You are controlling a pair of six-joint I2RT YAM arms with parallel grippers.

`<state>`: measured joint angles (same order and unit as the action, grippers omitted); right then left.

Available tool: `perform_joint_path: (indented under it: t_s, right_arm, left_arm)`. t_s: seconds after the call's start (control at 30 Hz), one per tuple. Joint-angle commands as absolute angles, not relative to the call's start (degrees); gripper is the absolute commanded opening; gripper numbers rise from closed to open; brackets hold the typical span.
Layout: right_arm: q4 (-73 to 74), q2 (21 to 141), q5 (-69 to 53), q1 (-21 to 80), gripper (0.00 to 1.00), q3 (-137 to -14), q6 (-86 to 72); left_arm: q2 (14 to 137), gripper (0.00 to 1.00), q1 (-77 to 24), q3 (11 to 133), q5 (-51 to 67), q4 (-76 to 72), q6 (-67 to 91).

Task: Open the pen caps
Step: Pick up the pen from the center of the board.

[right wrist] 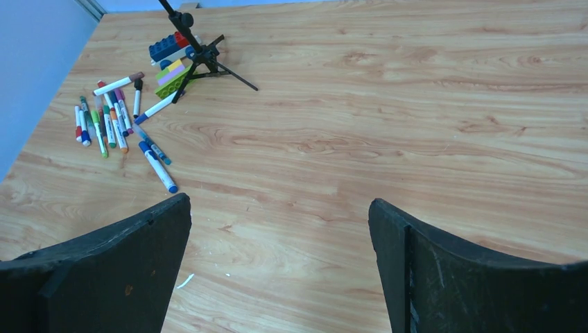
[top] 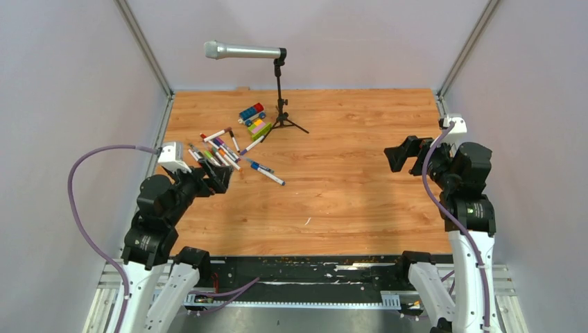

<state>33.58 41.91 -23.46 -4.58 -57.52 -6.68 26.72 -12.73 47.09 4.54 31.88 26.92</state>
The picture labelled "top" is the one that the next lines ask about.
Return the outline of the white marker blue end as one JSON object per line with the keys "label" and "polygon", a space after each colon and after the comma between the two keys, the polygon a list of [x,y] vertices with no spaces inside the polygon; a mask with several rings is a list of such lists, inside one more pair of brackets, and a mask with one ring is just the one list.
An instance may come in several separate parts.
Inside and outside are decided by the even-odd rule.
{"label": "white marker blue end", "polygon": [[285,182],[281,178],[278,178],[277,176],[275,176],[274,174],[268,173],[267,171],[264,171],[262,169],[254,168],[252,165],[251,165],[251,167],[254,170],[258,171],[259,173],[263,174],[265,177],[270,178],[271,180],[275,181],[277,184],[279,184],[281,186],[285,185]]}

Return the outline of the translucent blue pen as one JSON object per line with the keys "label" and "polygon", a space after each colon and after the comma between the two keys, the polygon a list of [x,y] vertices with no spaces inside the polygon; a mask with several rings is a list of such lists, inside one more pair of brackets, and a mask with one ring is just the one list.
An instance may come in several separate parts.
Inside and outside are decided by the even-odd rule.
{"label": "translucent blue pen", "polygon": [[262,169],[262,170],[267,171],[268,173],[271,173],[271,174],[275,173],[275,171],[273,169],[271,169],[267,166],[264,166],[256,161],[254,161],[253,159],[246,157],[245,160],[247,162],[249,162],[254,168]]}

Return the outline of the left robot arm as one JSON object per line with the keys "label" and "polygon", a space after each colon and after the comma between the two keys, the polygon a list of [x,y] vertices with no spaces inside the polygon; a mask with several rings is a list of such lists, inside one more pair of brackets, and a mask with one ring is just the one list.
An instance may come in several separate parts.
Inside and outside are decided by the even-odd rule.
{"label": "left robot arm", "polygon": [[209,252],[186,246],[173,260],[162,290],[155,290],[178,239],[176,225],[194,199],[228,189],[233,167],[200,164],[141,183],[138,210],[123,240],[123,280],[108,332],[167,332],[191,288],[211,281]]}

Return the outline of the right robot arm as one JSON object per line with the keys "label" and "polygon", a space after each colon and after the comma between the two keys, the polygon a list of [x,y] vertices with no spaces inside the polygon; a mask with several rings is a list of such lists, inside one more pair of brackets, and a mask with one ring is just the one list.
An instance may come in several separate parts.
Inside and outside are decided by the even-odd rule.
{"label": "right robot arm", "polygon": [[416,289],[432,332],[501,332],[492,272],[495,211],[483,193],[492,168],[491,150],[465,142],[453,153],[448,143],[436,146],[430,137],[411,135],[383,152],[393,172],[415,157],[410,174],[441,188],[433,202],[451,244],[455,294],[445,287],[430,253],[403,252],[397,283]]}

